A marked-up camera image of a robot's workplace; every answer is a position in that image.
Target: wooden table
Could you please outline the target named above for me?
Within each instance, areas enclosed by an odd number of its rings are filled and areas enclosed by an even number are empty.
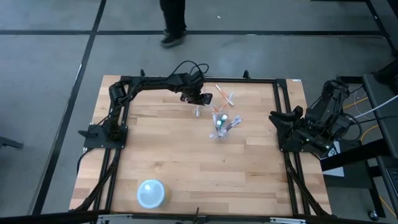
[[[104,76],[93,122],[108,114],[108,87],[119,79]],[[291,107],[306,108],[301,81],[287,80],[287,84]],[[199,207],[201,213],[209,215],[292,215],[284,158],[276,128],[268,119],[269,112],[275,110],[272,85],[219,86],[227,93],[234,92],[235,106],[225,109],[229,117],[243,117],[225,139],[209,137],[214,128],[212,109],[201,107],[201,115],[196,117],[196,106],[180,102],[180,94],[142,91],[131,102],[128,139],[119,163],[112,212],[193,214]],[[218,107],[225,102],[214,83],[206,83],[202,90],[213,94],[212,102]],[[311,154],[300,155],[306,186],[330,213],[318,159]],[[104,149],[94,149],[82,160],[70,208],[79,206],[97,184],[103,156]],[[159,179],[170,192],[168,202],[159,209],[144,209],[137,202],[136,190],[146,179]],[[104,207],[107,191],[106,186],[100,208]],[[296,186],[302,212],[299,192]]]

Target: black shoe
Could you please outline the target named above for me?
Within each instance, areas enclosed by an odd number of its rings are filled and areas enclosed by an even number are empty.
[[[164,29],[164,30],[163,30],[163,34],[164,34],[164,35],[170,35],[170,31],[169,31],[168,29]],[[184,29],[184,30],[182,31],[182,36],[185,37],[186,35],[187,35],[187,30]]]
[[[181,45],[182,43],[183,37],[176,39],[171,35],[166,35],[163,40],[160,41],[160,45],[165,49]]]

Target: concrete floor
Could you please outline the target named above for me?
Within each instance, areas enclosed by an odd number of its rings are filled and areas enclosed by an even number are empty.
[[[397,21],[386,2],[373,1],[390,30]],[[100,0],[1,0],[0,31],[91,30],[99,5]],[[186,18],[190,30],[377,30],[363,2],[188,0]],[[108,0],[99,25],[99,30],[163,28],[158,0]],[[394,41],[396,34],[391,33]],[[160,48],[161,38],[96,37],[44,213],[68,210],[84,140],[77,131],[91,121],[103,75],[138,75],[142,68],[147,75],[165,76],[189,59],[208,63],[214,77],[241,77],[247,69],[252,77],[302,79],[311,103],[326,80],[360,76],[392,60],[386,41],[376,37],[189,35],[184,45],[169,50]],[[25,142],[22,150],[0,151],[0,217],[30,212],[87,41],[88,35],[0,35],[0,136]],[[380,136],[372,132],[367,141]],[[376,182],[387,199],[382,181]],[[333,214],[368,220],[373,206],[366,190],[328,193]],[[383,221],[396,222],[387,209],[386,214]]]

